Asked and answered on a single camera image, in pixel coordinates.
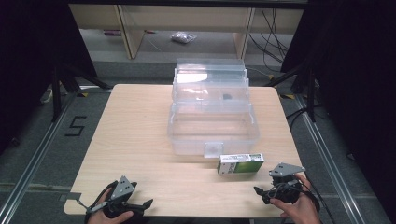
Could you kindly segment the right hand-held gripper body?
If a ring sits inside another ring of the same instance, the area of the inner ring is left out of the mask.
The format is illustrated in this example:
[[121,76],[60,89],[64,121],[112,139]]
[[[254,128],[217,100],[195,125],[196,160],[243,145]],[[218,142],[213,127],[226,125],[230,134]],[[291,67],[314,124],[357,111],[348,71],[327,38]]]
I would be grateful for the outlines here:
[[264,203],[269,204],[272,198],[283,203],[295,203],[299,194],[303,191],[302,183],[296,177],[296,174],[304,171],[303,166],[280,162],[269,172],[269,176],[273,178],[273,187],[263,193]]

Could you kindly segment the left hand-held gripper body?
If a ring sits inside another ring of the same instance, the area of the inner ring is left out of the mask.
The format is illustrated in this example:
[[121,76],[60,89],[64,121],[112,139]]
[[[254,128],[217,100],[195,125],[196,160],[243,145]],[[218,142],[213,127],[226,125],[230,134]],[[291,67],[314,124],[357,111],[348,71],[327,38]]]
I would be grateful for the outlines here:
[[103,209],[104,214],[109,218],[115,218],[121,214],[132,211],[133,218],[141,218],[144,215],[144,206],[138,204],[129,204],[128,200],[132,196],[136,182],[130,182],[124,175],[116,182],[106,196],[106,206]]

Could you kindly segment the person's left hand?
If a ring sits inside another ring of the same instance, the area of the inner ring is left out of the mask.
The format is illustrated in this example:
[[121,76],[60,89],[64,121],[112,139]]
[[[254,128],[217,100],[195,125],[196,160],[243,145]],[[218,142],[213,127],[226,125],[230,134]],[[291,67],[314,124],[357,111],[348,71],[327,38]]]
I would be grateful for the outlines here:
[[117,217],[109,218],[104,214],[102,210],[99,210],[90,216],[87,224],[122,224],[133,215],[133,211],[127,211]]

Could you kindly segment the person's right hand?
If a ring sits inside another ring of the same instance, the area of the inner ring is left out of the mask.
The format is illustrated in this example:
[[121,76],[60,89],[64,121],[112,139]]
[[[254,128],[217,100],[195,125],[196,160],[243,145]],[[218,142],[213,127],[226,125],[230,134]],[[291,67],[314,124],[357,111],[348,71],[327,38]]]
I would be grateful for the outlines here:
[[314,202],[304,193],[299,195],[296,203],[284,203],[279,199],[271,199],[270,203],[282,210],[282,218],[290,218],[294,224],[321,224]]

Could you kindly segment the green and white carton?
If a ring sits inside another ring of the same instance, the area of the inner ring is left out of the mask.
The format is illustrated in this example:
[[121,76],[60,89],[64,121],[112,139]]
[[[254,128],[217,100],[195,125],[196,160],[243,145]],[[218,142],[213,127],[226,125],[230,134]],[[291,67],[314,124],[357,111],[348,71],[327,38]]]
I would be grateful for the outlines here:
[[256,173],[263,163],[264,156],[261,153],[221,155],[217,171],[219,175]]

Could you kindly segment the clear plastic storage box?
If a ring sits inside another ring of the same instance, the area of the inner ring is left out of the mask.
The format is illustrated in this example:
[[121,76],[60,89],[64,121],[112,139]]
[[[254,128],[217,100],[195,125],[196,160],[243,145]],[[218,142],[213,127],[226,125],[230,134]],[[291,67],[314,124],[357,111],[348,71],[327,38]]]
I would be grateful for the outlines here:
[[248,153],[260,128],[244,62],[178,59],[167,134],[178,155]]

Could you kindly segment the black metal stand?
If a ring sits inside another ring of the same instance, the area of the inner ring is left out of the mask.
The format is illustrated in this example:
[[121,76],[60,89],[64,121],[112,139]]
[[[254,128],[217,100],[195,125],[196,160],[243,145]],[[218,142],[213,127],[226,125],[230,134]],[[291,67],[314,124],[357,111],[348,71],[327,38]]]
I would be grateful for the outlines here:
[[93,72],[93,74],[91,75],[67,63],[56,64],[53,67],[51,75],[53,102],[52,122],[59,118],[62,112],[60,84],[63,84],[67,92],[77,93],[81,91],[81,87],[78,85],[76,77],[82,77],[83,79],[88,80],[89,82],[103,90],[112,89],[112,86],[106,84],[97,77],[96,72]]
[[291,77],[295,77],[290,87],[293,93],[302,93],[304,90],[307,90],[307,105],[303,111],[308,114],[308,117],[311,118],[312,122],[315,122],[314,97],[316,78],[311,65],[308,63],[301,63],[290,69],[281,77],[271,80],[269,83],[265,84],[265,87],[274,87]]

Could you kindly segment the black curtain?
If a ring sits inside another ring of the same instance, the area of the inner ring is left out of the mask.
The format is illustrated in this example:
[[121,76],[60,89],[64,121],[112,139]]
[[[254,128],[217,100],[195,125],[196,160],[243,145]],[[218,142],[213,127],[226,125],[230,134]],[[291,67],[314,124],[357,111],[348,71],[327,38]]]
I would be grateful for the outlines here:
[[96,77],[66,0],[0,0],[0,154],[21,131],[51,83]]
[[396,0],[301,0],[305,3],[282,68],[307,56],[327,20],[332,28],[314,71],[325,107],[396,224]]

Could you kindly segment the clear plastic bag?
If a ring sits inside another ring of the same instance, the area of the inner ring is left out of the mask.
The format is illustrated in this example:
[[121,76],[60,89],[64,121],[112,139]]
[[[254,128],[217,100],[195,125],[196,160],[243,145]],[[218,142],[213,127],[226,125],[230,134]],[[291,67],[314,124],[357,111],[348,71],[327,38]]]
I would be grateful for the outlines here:
[[175,32],[171,35],[171,40],[180,44],[188,44],[196,39],[196,35],[186,32]]

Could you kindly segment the beige wooden cabinet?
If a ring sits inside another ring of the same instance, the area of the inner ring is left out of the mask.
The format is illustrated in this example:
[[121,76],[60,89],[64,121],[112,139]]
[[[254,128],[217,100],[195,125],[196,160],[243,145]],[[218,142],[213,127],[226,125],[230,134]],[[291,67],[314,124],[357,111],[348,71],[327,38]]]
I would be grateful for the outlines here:
[[270,25],[278,34],[296,32],[300,9],[254,7],[163,7],[71,4],[80,29],[119,30],[128,58],[139,50],[146,30],[221,32],[233,35],[236,55],[243,59],[250,33],[268,33]]

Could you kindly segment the aluminium floor rail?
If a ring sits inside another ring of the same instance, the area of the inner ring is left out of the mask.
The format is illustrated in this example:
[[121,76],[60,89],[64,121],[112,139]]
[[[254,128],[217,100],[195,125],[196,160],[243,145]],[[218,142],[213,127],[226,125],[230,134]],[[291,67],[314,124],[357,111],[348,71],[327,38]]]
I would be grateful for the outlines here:
[[366,224],[366,220],[363,217],[361,210],[358,207],[356,200],[354,199],[345,179],[342,177],[340,170],[338,169],[335,160],[333,159],[330,150],[328,149],[317,124],[312,120],[308,114],[308,105],[304,101],[301,95],[296,96],[296,104],[300,109],[304,109],[303,115],[304,123],[310,132],[311,137],[316,145],[318,153],[323,160],[324,166],[330,176],[332,184],[340,198],[342,205],[344,206],[346,213],[352,224]]
[[49,117],[50,123],[45,129],[45,134],[40,138],[39,144],[35,148],[28,163],[24,166],[23,172],[19,176],[18,180],[11,184],[0,183],[0,190],[9,189],[9,194],[0,207],[0,224],[8,224],[13,218],[25,192],[29,189],[29,185],[35,176],[38,167],[49,151],[50,144],[53,142],[68,108],[75,98],[75,93],[66,94],[64,101],[61,103],[61,111],[56,115],[55,119],[53,117]]

